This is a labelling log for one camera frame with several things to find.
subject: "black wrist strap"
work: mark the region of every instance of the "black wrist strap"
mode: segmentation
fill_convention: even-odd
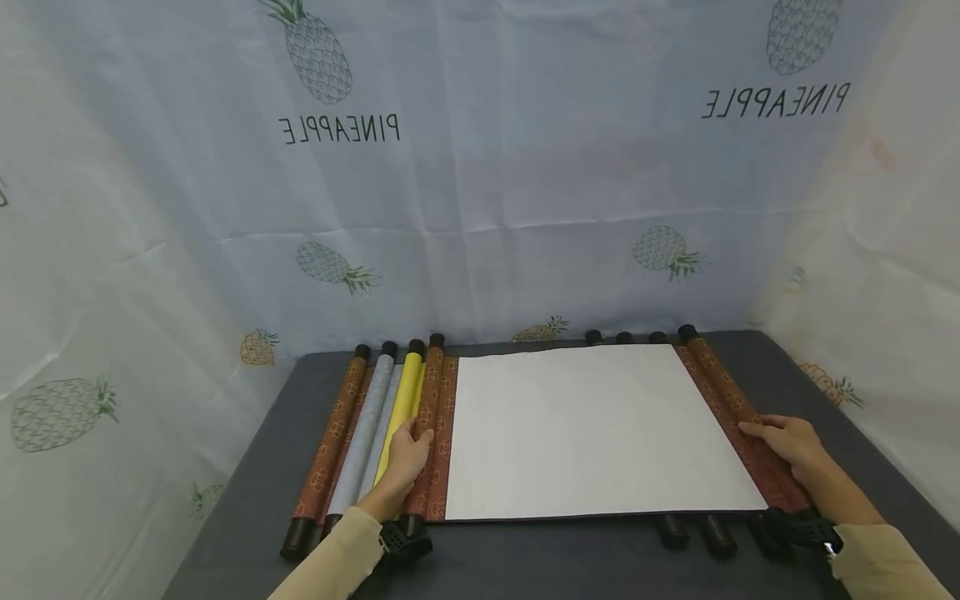
[[[843,548],[843,540],[825,518],[789,515],[779,508],[767,510],[774,535],[801,548],[824,550],[832,558]]]
[[[384,521],[380,525],[380,545],[383,546],[386,561],[411,564],[433,551],[433,541],[426,532],[408,538],[396,521]]]

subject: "hand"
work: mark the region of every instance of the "hand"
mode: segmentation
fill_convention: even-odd
[[[414,441],[410,433],[416,418],[403,423],[390,440],[390,458],[387,470],[380,481],[366,496],[357,502],[357,507],[379,522],[392,519],[399,512],[414,482],[426,465],[430,445],[433,443],[433,430],[428,429]]]
[[[741,422],[740,431],[766,442],[790,464],[794,479],[803,486],[827,470],[840,468],[824,450],[809,422],[781,415],[762,415],[760,419],[766,424]]]
[[[433,429],[421,433],[420,439],[414,442],[410,429],[416,420],[414,417],[403,423],[390,440],[390,461],[380,479],[380,484],[403,490],[404,497],[413,489],[414,482],[423,471],[433,443]]]
[[[834,523],[879,525],[883,516],[850,476],[827,454],[813,425],[803,419],[762,415],[766,424],[740,423],[740,431],[761,438],[790,464],[820,513]]]

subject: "gray tabletop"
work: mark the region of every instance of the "gray tabletop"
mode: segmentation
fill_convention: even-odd
[[[960,595],[960,535],[903,478],[770,338],[705,336],[758,411],[811,421],[824,445],[880,511]],[[451,348],[459,356],[578,346],[575,342]],[[261,600],[291,571],[277,550],[349,352],[299,360],[206,520],[164,600]],[[699,535],[672,553],[643,517],[431,525],[434,552],[401,570],[378,569],[354,598],[845,598],[826,560],[802,552],[788,564],[763,559],[746,528],[740,548],[711,559]]]

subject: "beige sleeve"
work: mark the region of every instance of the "beige sleeve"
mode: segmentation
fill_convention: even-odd
[[[836,531],[844,545],[833,559],[833,576],[852,600],[952,598],[890,525],[837,525]]]
[[[380,523],[353,506],[268,600],[346,600],[380,562]]]

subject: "white paper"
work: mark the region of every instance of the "white paper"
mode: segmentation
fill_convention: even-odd
[[[767,508],[670,346],[462,358],[448,520]]]

